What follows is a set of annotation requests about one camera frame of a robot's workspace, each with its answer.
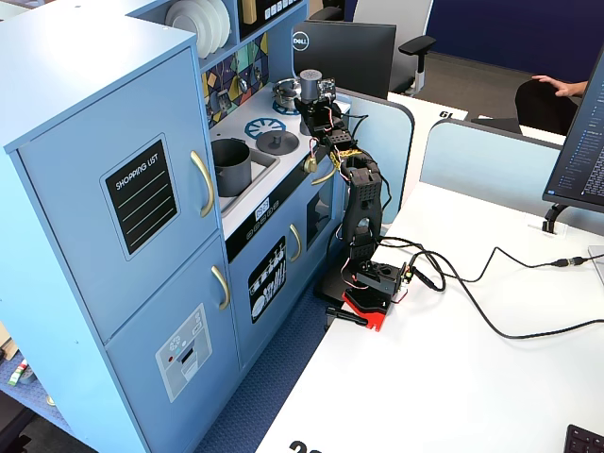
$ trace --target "computer monitor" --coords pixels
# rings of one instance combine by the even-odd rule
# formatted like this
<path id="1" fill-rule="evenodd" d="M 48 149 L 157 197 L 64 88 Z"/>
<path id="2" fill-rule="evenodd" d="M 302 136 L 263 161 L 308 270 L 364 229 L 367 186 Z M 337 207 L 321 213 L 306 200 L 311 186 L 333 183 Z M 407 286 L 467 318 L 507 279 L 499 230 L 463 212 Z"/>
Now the computer monitor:
<path id="1" fill-rule="evenodd" d="M 604 48 L 543 199 L 604 212 Z"/>
<path id="2" fill-rule="evenodd" d="M 294 69 L 316 69 L 336 85 L 386 99 L 396 25 L 307 21 L 294 29 Z"/>

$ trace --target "colorful backsplash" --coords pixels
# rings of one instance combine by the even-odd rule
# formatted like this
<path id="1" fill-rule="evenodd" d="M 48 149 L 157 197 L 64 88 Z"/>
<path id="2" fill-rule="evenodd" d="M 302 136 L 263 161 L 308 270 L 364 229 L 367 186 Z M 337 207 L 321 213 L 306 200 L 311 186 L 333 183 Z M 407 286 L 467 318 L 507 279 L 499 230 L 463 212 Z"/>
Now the colorful backsplash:
<path id="1" fill-rule="evenodd" d="M 268 82 L 267 39 L 266 33 L 258 36 L 202 75 L 210 128 L 220 123 Z M 247 83 L 246 93 L 240 90 L 240 79 Z M 226 112 L 217 108 L 218 93 L 223 91 L 228 92 L 232 103 Z"/>

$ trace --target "blue burner decal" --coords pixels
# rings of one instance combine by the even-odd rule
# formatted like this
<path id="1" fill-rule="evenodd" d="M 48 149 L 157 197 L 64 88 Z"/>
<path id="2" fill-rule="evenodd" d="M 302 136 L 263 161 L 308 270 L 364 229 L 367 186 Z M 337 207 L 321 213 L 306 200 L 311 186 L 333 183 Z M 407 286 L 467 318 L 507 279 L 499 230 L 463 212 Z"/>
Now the blue burner decal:
<path id="1" fill-rule="evenodd" d="M 247 124 L 245 127 L 245 133 L 248 137 L 257 139 L 264 132 L 285 129 L 285 125 L 275 118 L 258 118 L 257 120 L 250 121 Z"/>
<path id="2" fill-rule="evenodd" d="M 299 116 L 300 112 L 296 109 L 290 110 L 286 109 L 283 106 L 280 106 L 277 101 L 273 101 L 273 110 L 276 111 L 279 115 L 287 115 L 287 116 Z"/>

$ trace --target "robotic arm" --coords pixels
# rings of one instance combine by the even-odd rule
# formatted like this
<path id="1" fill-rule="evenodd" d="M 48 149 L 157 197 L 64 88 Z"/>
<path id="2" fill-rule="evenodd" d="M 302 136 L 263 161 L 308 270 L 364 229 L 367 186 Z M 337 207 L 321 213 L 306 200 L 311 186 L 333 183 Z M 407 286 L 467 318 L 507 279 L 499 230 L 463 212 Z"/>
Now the robotic arm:
<path id="1" fill-rule="evenodd" d="M 295 106 L 302 116 L 300 130 L 328 149 L 350 188 L 342 222 L 342 236 L 350 247 L 350 259 L 368 259 L 376 249 L 381 230 L 382 178 L 378 164 L 359 149 L 351 137 L 343 120 L 344 114 L 334 102 L 334 79 L 322 79 L 318 71 L 307 70 L 300 74 L 300 84 L 301 99 L 295 99 Z M 359 226 L 365 219 L 368 226 Z"/>
<path id="2" fill-rule="evenodd" d="M 353 313 L 329 308 L 329 316 L 352 321 L 360 326 L 380 330 L 395 294 L 401 287 L 402 269 L 375 263 L 371 258 L 378 246 L 381 221 L 381 186 L 378 163 L 358 147 L 351 136 L 336 99 L 333 79 L 322 79 L 314 70 L 300 74 L 301 99 L 295 106 L 302 116 L 300 131 L 312 136 L 327 148 L 336 170 L 349 188 L 348 206 L 342 221 L 342 239 L 347 246 L 346 262 L 339 277 L 347 285 L 342 293 Z M 344 268 L 355 274 L 357 284 L 344 279 Z"/>

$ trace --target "person's hand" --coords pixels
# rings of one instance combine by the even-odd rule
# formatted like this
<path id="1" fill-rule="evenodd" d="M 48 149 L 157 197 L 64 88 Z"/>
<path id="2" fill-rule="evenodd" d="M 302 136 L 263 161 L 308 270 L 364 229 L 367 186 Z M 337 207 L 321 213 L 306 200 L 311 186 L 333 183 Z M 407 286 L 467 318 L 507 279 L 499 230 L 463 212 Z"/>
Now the person's hand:
<path id="1" fill-rule="evenodd" d="M 582 94 L 582 90 L 579 86 L 581 84 L 579 83 L 560 82 L 560 80 L 556 80 L 549 75 L 534 75 L 533 80 L 539 80 L 542 83 L 549 83 L 552 85 L 557 90 L 556 95 L 558 97 L 572 97 Z"/>

